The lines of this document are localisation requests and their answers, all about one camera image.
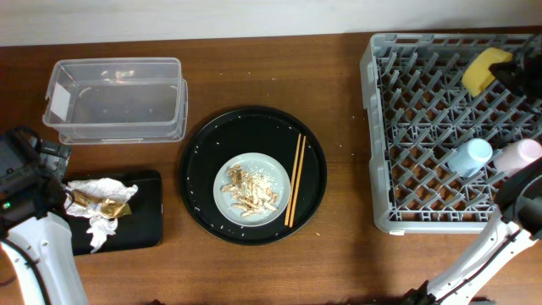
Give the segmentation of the pink plastic cup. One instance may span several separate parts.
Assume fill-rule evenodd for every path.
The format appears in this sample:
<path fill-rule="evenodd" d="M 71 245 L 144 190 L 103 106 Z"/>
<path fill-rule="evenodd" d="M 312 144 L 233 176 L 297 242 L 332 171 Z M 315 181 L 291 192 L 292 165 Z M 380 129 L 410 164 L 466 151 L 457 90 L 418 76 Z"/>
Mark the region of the pink plastic cup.
<path fill-rule="evenodd" d="M 501 150 L 494 160 L 495 168 L 511 177 L 541 158 L 541 144 L 533 139 L 516 141 Z"/>

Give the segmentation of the blue plastic cup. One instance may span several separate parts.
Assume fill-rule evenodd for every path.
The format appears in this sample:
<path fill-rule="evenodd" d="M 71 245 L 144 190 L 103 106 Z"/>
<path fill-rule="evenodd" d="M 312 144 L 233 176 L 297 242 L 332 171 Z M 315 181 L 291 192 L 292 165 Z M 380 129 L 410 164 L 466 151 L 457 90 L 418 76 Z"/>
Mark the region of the blue plastic cup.
<path fill-rule="evenodd" d="M 468 178 L 477 174 L 492 156 L 493 148 L 486 140 L 473 138 L 457 148 L 447 166 L 452 172 Z"/>

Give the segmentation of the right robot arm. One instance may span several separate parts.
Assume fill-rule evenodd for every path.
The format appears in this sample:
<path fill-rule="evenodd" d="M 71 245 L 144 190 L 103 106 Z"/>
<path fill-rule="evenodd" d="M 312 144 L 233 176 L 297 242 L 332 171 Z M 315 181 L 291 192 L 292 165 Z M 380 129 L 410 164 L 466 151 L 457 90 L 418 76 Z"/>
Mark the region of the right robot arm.
<path fill-rule="evenodd" d="M 474 97 L 493 82 L 534 103 L 541 97 L 541 53 L 530 48 L 535 36 L 509 53 L 489 47 L 467 67 L 462 84 Z M 511 259 L 541 239 L 541 145 L 516 141 L 494 165 L 506 182 L 495 197 L 497 209 L 476 241 L 444 273 L 410 290 L 405 304 L 468 304 Z"/>

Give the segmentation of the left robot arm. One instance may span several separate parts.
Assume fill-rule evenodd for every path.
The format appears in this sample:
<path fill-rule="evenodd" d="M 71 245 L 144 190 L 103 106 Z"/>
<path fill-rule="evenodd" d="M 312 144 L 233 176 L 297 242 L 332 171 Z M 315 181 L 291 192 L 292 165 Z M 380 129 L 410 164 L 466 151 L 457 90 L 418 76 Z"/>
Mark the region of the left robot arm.
<path fill-rule="evenodd" d="M 86 304 L 63 183 L 71 151 L 19 126 L 1 135 L 1 248 L 27 304 Z"/>

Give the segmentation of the yellow small bowl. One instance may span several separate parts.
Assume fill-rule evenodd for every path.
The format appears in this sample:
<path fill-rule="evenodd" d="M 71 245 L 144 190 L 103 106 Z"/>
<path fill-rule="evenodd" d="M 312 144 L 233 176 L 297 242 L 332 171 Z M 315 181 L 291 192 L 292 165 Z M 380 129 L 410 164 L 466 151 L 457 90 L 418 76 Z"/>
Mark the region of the yellow small bowl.
<path fill-rule="evenodd" d="M 462 84 L 472 97 L 478 96 L 494 80 L 490 72 L 492 64 L 502 64 L 511 61 L 513 55 L 495 47 L 489 47 L 481 52 L 467 67 L 462 77 Z"/>

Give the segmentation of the grey plate with food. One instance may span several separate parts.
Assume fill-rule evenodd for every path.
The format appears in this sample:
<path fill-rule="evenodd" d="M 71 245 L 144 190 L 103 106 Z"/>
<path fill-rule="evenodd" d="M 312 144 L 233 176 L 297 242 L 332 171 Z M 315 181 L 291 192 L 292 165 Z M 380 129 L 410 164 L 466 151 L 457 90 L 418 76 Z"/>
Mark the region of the grey plate with food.
<path fill-rule="evenodd" d="M 260 227 L 277 219 L 290 198 L 290 177 L 274 158 L 242 153 L 227 161 L 213 183 L 219 212 L 241 227 Z"/>

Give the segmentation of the white napkin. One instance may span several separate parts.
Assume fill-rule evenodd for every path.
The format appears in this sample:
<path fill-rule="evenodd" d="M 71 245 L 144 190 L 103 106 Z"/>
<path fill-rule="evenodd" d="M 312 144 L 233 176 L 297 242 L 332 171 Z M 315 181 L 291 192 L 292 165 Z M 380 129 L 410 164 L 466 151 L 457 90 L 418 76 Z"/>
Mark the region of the white napkin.
<path fill-rule="evenodd" d="M 97 180 L 73 180 L 67 185 L 68 198 L 64 209 L 68 216 L 88 219 L 89 228 L 86 234 L 91 235 L 90 253 L 98 252 L 109 236 L 115 236 L 119 226 L 119 218 L 107 219 L 100 215 L 81 212 L 74 205 L 75 196 L 72 191 L 81 191 L 98 198 L 110 198 L 116 202 L 127 202 L 139 191 L 137 185 L 125 186 L 119 180 L 101 178 Z"/>

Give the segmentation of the gold foil wrapper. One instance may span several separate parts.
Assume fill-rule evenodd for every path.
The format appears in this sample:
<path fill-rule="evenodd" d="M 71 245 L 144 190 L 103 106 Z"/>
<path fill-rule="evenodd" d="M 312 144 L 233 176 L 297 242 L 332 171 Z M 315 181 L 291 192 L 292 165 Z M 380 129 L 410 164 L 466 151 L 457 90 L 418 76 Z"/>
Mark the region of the gold foil wrapper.
<path fill-rule="evenodd" d="M 117 219 L 131 215 L 131 209 L 127 202 L 116 202 L 110 198 L 98 198 L 85 194 L 81 191 L 72 191 L 75 196 L 74 205 L 81 212 L 90 215 L 100 215 L 107 219 Z"/>

